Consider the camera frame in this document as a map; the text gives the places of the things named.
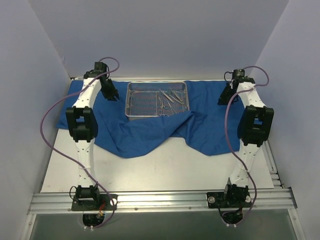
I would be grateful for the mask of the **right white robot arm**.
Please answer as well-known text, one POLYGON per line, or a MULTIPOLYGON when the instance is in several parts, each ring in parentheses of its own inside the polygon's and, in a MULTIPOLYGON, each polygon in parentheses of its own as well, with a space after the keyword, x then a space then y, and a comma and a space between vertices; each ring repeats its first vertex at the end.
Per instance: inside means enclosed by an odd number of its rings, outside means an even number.
POLYGON ((222 193, 223 203, 230 207, 238 203, 240 199, 249 202, 251 168, 261 146, 268 140, 274 117, 274 109, 267 107, 257 92, 257 87, 265 87, 268 84, 257 84, 253 78, 246 76, 245 70, 246 68, 240 68, 230 72, 231 80, 226 82, 217 102, 219 106, 227 106, 224 117, 224 133, 230 149, 232 147, 228 136, 229 110, 236 100, 241 100, 244 106, 237 127, 237 137, 240 143, 239 153, 236 154, 232 151, 238 163, 235 164, 222 193))

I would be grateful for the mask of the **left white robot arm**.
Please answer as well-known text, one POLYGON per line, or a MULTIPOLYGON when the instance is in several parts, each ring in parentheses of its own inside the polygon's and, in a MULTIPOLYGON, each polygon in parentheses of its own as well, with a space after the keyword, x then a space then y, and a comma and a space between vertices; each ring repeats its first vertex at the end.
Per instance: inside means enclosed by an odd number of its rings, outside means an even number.
POLYGON ((83 76, 82 92, 65 112, 68 131, 75 141, 78 161, 81 163, 73 199, 76 203, 83 202, 90 210, 97 209, 101 203, 98 184, 90 177, 95 175, 93 150, 98 136, 98 122, 93 106, 98 93, 108 101, 120 99, 118 90, 110 79, 109 70, 109 66, 102 61, 95 62, 94 68, 83 76))

